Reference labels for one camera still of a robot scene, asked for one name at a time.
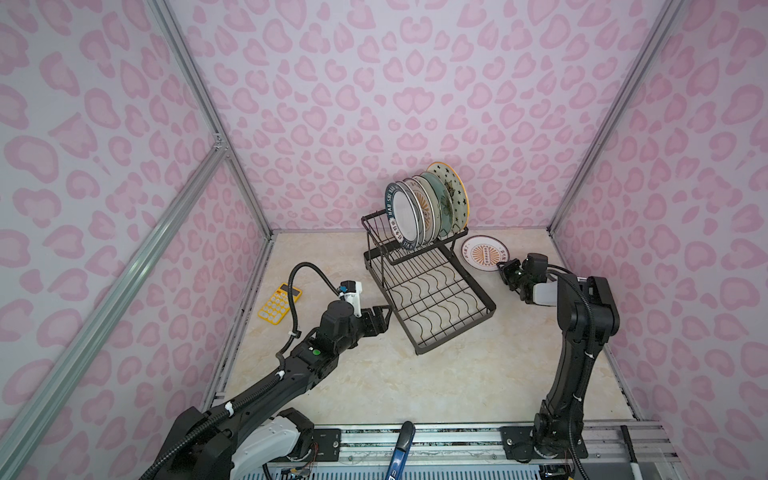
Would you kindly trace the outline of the orange sunburst plate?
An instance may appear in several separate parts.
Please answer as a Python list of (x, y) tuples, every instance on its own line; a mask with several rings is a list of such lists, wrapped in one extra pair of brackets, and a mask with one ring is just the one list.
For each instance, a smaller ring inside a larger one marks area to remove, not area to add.
[(422, 209), (425, 222), (424, 243), (429, 244), (437, 239), (440, 227), (440, 212), (434, 191), (426, 179), (421, 176), (410, 177), (405, 183), (413, 190)]
[(466, 263), (484, 272), (497, 271), (497, 265), (510, 260), (507, 247), (498, 239), (487, 235), (467, 238), (461, 246)]

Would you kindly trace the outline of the light green flower plate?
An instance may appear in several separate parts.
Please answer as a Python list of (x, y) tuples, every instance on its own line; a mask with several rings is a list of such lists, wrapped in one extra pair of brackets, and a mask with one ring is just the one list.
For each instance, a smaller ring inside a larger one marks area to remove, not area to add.
[(443, 181), (434, 173), (423, 172), (421, 177), (427, 180), (438, 200), (440, 209), (438, 238), (448, 238), (454, 233), (454, 213), (451, 194)]

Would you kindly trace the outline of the cream floral plate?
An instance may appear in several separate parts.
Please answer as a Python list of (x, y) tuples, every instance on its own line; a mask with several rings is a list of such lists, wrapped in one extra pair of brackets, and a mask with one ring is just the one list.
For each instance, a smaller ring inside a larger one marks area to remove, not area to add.
[(439, 178), (430, 172), (416, 175), (415, 179), (427, 191), (432, 201), (434, 216), (434, 240), (444, 239), (451, 230), (451, 205), (448, 193)]

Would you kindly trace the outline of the white plate dark green rim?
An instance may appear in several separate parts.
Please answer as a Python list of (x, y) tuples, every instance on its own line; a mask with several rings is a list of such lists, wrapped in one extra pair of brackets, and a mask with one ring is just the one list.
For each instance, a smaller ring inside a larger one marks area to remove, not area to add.
[(395, 181), (387, 186), (385, 209), (392, 233), (402, 248), (419, 247), (424, 239), (424, 218), (414, 193), (404, 182)]

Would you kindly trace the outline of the star pattern cartoon plate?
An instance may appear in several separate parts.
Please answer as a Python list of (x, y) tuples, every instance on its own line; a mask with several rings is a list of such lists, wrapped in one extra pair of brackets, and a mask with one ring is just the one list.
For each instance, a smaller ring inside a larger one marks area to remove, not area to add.
[(427, 171), (440, 179), (449, 194), (452, 210), (451, 232), (462, 231), (468, 226), (470, 219), (470, 202), (463, 181), (457, 171), (444, 162), (433, 162)]

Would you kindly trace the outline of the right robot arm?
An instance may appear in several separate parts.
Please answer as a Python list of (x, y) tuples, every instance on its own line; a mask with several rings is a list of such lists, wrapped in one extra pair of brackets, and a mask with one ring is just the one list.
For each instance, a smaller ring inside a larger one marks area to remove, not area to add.
[(620, 316), (604, 277), (578, 278), (553, 266), (543, 254), (525, 260), (499, 262), (503, 282), (527, 304), (536, 287), (555, 286), (557, 324), (562, 333), (558, 367), (549, 393), (542, 400), (533, 426), (500, 429), (506, 458), (520, 463), (567, 455), (587, 457), (582, 440), (584, 400), (597, 358), (620, 328)]

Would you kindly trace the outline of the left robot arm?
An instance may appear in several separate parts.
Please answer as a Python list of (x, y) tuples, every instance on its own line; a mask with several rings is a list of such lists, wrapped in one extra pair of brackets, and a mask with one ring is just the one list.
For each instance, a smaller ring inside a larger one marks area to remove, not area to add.
[(341, 354), (364, 337), (388, 330), (389, 306), (363, 308), (344, 300), (328, 304), (319, 326), (267, 376), (206, 412), (190, 407), (174, 421), (143, 479), (233, 479), (236, 452), (285, 405), (327, 378)]

